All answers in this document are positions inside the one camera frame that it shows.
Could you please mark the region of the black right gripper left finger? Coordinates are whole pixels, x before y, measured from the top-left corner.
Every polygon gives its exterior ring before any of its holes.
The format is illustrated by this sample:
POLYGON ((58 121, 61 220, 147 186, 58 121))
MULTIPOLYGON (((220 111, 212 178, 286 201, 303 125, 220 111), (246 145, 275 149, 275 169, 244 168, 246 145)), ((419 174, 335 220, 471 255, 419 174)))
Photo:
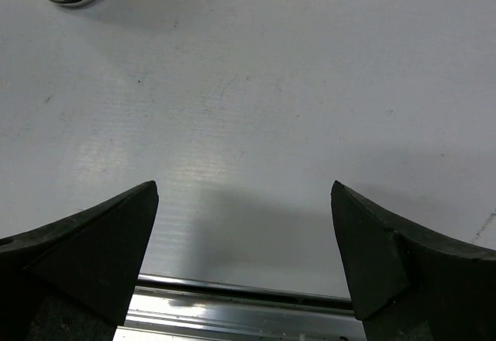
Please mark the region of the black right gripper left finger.
POLYGON ((158 208, 147 181, 1 240, 3 340, 111 340, 123 325, 158 208))

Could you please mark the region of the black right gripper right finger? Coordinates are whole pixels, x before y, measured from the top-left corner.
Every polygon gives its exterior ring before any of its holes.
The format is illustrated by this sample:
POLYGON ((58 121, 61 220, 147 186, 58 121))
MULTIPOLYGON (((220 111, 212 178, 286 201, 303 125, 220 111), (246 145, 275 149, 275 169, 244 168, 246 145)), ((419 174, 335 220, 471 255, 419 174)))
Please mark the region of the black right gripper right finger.
POLYGON ((495 251, 444 236, 336 181, 332 221, 368 340, 493 340, 495 251))

